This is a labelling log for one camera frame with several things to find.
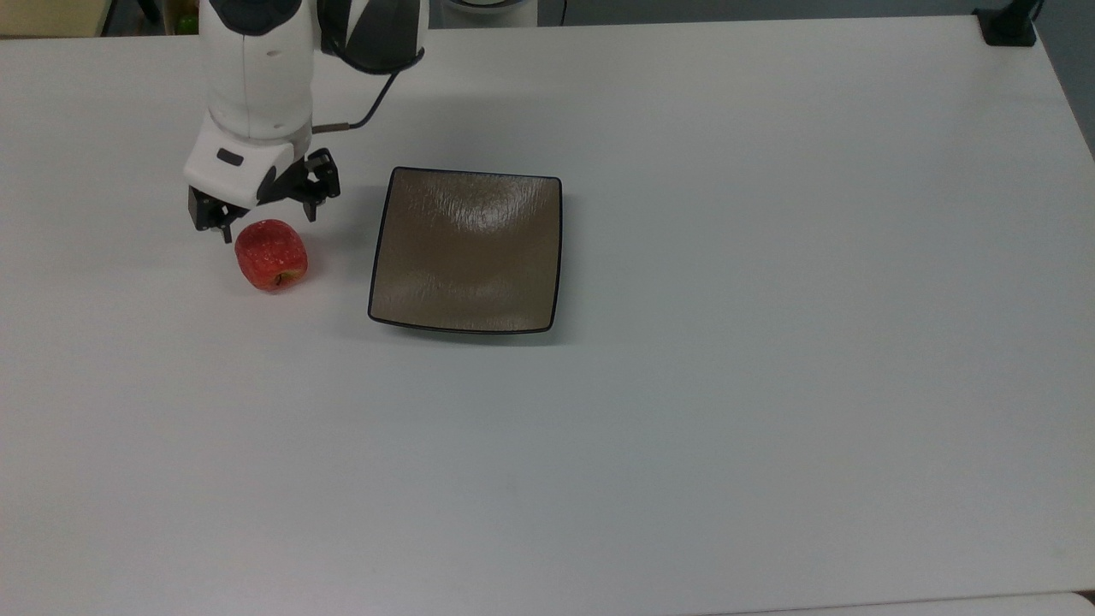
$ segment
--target table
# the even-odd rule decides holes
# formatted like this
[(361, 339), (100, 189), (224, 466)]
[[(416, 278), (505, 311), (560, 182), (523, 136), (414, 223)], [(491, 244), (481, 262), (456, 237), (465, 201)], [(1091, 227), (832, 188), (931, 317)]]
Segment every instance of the table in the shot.
[[(972, 18), (434, 32), (307, 283), (191, 229), (196, 39), (0, 43), (16, 614), (671, 615), (1095, 586), (1095, 163)], [(382, 80), (318, 60), (316, 121)], [(554, 329), (366, 316), (395, 165), (557, 175)]]
[(1095, 613), (1076, 594), (929, 601), (796, 611), (795, 616), (1081, 616)]
[(110, 0), (0, 0), (0, 37), (99, 36)]

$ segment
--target black plate rim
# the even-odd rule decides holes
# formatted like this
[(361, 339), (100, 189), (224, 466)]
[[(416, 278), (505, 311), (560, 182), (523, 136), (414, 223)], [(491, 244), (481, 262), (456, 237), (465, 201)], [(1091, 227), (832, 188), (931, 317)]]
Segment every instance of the black plate rim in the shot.
[[(551, 318), (548, 321), (548, 326), (537, 329), (521, 329), (521, 330), (479, 330), (479, 329), (454, 329), (454, 328), (439, 328), (434, 326), (423, 326), (418, 324), (407, 324), (403, 322), (393, 322), (390, 319), (382, 319), (372, 315), (372, 298), (376, 294), (377, 289), (377, 267), (380, 264), (380, 246), (384, 242), (384, 223), (388, 221), (388, 206), (392, 201), (392, 187), (395, 185), (395, 174), (400, 171), (425, 171), (429, 173), (453, 173), (461, 175), (494, 175), (499, 177), (531, 177), (537, 179), (553, 179), (558, 184), (558, 249), (555, 253), (555, 289), (552, 294), (551, 300)], [(496, 173), (493, 171), (462, 171), (457, 168), (430, 168), (425, 166), (395, 166), (392, 168), (392, 173), (388, 177), (388, 191), (384, 195), (384, 209), (380, 214), (380, 230), (377, 233), (377, 248), (372, 255), (372, 279), (369, 281), (369, 306), (368, 315), (369, 319), (389, 326), (395, 326), (401, 328), (420, 330), (420, 332), (436, 332), (445, 334), (472, 334), (479, 336), (514, 336), (521, 334), (543, 334), (555, 325), (555, 312), (558, 307), (558, 286), (560, 278), (563, 274), (563, 181), (554, 175), (525, 175), (520, 173)]]

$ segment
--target brown plate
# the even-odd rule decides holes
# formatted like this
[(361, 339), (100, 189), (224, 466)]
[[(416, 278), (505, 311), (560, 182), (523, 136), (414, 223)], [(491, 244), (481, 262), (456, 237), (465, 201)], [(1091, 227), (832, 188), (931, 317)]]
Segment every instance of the brown plate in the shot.
[(369, 318), (473, 334), (545, 332), (563, 239), (558, 177), (396, 166)]

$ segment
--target red apple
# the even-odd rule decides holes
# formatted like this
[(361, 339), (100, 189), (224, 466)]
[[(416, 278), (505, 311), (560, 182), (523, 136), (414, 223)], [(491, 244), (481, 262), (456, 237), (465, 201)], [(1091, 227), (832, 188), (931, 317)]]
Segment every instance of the red apple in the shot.
[(308, 253), (292, 226), (280, 220), (260, 220), (235, 237), (235, 257), (247, 281), (262, 290), (281, 290), (308, 271)]

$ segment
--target black cable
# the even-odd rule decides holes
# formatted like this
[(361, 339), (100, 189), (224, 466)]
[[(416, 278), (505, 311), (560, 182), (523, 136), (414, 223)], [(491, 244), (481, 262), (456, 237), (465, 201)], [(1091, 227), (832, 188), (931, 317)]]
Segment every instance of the black cable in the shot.
[(379, 94), (377, 94), (377, 100), (372, 102), (372, 106), (369, 108), (369, 113), (365, 114), (365, 117), (362, 117), (360, 120), (355, 121), (353, 124), (342, 121), (338, 124), (321, 124), (319, 126), (313, 126), (312, 135), (319, 135), (321, 132), (339, 132), (343, 130), (353, 130), (355, 128), (360, 128), (366, 124), (368, 124), (369, 120), (372, 119), (373, 114), (377, 113), (377, 109), (380, 108), (380, 103), (381, 101), (384, 100), (384, 94), (388, 93), (388, 90), (391, 89), (392, 83), (395, 82), (395, 78), (399, 75), (400, 71), (395, 71), (388, 78), (388, 82), (384, 83), (384, 88), (380, 91)]

